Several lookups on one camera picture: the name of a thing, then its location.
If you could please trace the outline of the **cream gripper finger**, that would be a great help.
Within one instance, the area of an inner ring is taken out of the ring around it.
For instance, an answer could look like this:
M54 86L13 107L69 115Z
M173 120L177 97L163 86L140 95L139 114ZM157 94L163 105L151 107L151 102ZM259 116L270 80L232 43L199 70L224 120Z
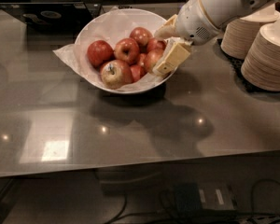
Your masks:
M168 19L159 29L154 33L154 37L157 39L167 39L170 37L178 37L175 28L175 22L177 15L174 14L170 19Z
M152 72L163 77L182 64L191 54L191 41L181 38L168 39L167 46L161 58L157 61Z

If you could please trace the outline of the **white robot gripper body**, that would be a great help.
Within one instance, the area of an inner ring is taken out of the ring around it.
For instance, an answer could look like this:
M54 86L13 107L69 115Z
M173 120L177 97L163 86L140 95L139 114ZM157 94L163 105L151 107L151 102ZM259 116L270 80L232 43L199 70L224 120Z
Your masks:
M217 36L219 29L210 21L202 0L188 0L180 9L175 22L179 37L192 41L194 45L203 45Z

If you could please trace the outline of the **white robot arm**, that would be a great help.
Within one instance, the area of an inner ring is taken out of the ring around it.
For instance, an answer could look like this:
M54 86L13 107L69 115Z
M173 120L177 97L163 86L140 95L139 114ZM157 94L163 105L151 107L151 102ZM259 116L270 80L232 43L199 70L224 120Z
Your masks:
M167 39L169 46L153 73L164 76L172 72L188 58L192 45L205 44L231 21L276 2L280 0L188 0L179 13L154 34L159 40Z

